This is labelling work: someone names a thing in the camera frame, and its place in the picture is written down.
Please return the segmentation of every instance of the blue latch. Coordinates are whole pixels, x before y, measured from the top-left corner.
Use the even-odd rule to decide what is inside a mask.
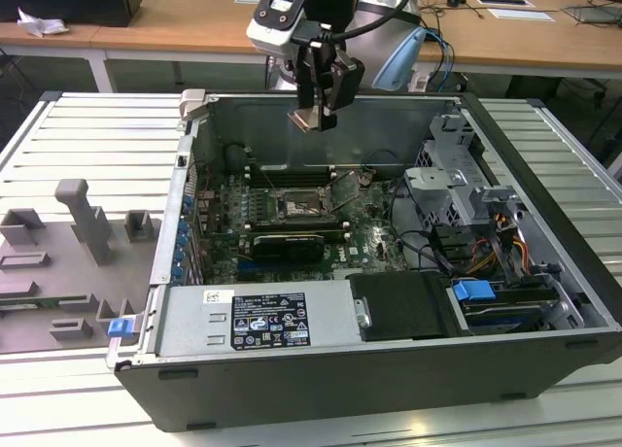
[[[461,280],[452,287],[459,301],[465,299],[495,299],[495,291],[487,280]]]
[[[110,338],[121,337],[131,338],[134,336],[133,318],[115,318],[108,325],[108,336]]]

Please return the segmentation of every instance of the barcode sticker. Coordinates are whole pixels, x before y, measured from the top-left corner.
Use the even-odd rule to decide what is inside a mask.
[[[203,292],[203,304],[231,303],[235,290],[206,290]]]

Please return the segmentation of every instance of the robotic end effector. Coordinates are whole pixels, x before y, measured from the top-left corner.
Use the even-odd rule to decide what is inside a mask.
[[[409,0],[401,0],[395,13]],[[380,27],[394,15],[346,28],[356,0],[259,0],[247,35],[255,47],[282,58],[294,72],[298,109],[290,118],[303,131],[336,126],[334,112],[350,105],[364,65],[347,55],[345,41]]]

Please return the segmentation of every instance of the computer case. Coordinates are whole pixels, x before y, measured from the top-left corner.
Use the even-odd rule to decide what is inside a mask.
[[[127,26],[142,0],[0,0],[0,20],[15,21],[17,8],[43,19],[60,18],[69,23]]]

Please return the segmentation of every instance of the white paper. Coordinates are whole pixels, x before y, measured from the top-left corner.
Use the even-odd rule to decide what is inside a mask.
[[[17,10],[19,11],[17,24],[33,36],[43,37],[44,34],[69,32],[69,29],[61,19],[40,19],[39,17],[27,15],[21,9]]]
[[[526,19],[530,21],[555,20],[546,13],[541,12],[530,12],[525,10],[499,10],[497,8],[489,8],[488,11],[498,19]]]
[[[231,303],[235,290],[206,290],[203,292],[203,304]]]

